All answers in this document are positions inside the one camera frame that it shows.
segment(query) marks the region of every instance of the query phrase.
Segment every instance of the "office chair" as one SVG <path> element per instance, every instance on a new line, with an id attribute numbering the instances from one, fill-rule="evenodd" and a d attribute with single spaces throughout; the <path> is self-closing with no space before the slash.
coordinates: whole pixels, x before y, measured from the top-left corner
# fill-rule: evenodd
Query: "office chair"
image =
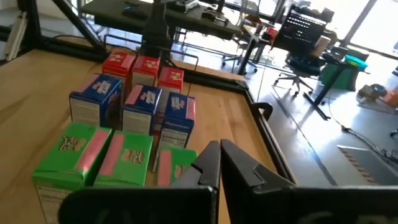
<path id="1" fill-rule="evenodd" d="M 240 27 L 241 31 L 243 32 L 241 35 L 236 35 L 233 37 L 233 41 L 237 43 L 238 49 L 242 49 L 242 52 L 238 56 L 226 58 L 225 55 L 223 56 L 222 67 L 226 65 L 227 61 L 237 61 L 237 65 L 239 65 L 243 59 L 244 51 L 247 49 L 248 44 L 250 42 L 250 34 L 245 33 L 243 25 L 247 24 L 255 24 L 257 21 L 250 21 L 246 18 L 247 15 L 252 15 L 253 17 L 258 17 L 259 15 L 259 5 L 260 1 L 254 2 L 249 0 L 242 0 L 242 6 L 239 13 L 239 20 L 237 22 L 237 26 Z M 254 67 L 254 72 L 257 72 L 257 65 L 251 61 L 248 61 L 248 64 Z"/>
<path id="2" fill-rule="evenodd" d="M 313 88 L 301 78 L 319 76 L 321 73 L 321 61 L 312 57 L 311 52 L 315 49 L 315 44 L 323 34 L 326 24 L 327 22 L 317 19 L 314 13 L 291 5 L 271 49 L 277 47 L 289 52 L 285 62 L 293 74 L 281 73 L 274 85 L 279 80 L 292 80 L 298 89 L 295 95 L 300 91 L 300 84 L 308 87 L 311 90 L 310 94 L 312 93 Z"/>

